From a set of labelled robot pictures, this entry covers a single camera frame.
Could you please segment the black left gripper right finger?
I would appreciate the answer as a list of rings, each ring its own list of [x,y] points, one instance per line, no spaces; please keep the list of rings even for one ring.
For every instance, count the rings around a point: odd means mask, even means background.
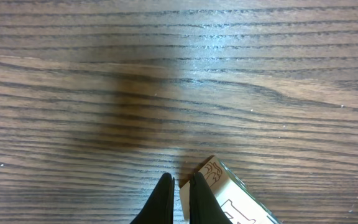
[[[190,224],[231,224],[200,172],[190,179]]]

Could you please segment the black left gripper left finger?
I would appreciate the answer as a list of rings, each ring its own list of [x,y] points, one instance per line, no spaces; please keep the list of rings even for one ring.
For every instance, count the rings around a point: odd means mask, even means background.
[[[172,224],[175,179],[164,173],[131,224]]]

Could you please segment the wooden block with K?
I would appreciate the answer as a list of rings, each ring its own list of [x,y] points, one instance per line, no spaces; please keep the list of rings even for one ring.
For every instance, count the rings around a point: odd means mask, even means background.
[[[231,223],[280,224],[273,213],[249,193],[245,184],[217,157],[211,157],[195,173],[197,172],[203,174],[219,206]],[[184,219],[190,223],[190,180],[180,189],[180,199]]]

